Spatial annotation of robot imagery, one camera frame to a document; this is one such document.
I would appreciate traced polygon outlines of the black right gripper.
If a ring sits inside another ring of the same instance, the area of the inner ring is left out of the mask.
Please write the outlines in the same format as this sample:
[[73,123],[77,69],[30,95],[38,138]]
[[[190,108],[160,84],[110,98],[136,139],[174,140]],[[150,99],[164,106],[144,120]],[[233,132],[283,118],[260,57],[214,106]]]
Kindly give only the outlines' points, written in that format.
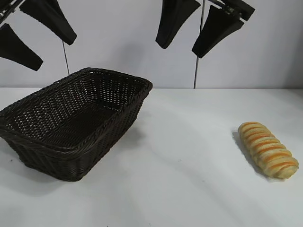
[[[211,5],[205,24],[195,41],[192,52],[203,58],[212,48],[231,33],[239,30],[255,12],[243,0],[209,0]],[[185,21],[200,7],[196,0],[163,0],[156,43],[162,48],[169,47]]]

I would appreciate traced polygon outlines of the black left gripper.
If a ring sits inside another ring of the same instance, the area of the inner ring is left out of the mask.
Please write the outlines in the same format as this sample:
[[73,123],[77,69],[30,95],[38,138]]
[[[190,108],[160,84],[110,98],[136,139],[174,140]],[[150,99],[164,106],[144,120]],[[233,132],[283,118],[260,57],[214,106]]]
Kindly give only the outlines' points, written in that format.
[[[0,17],[8,17],[23,0],[0,0]],[[20,10],[49,28],[66,44],[73,44],[77,35],[64,16],[57,0],[26,0]],[[43,60],[4,23],[0,27],[0,56],[32,70],[39,70]]]

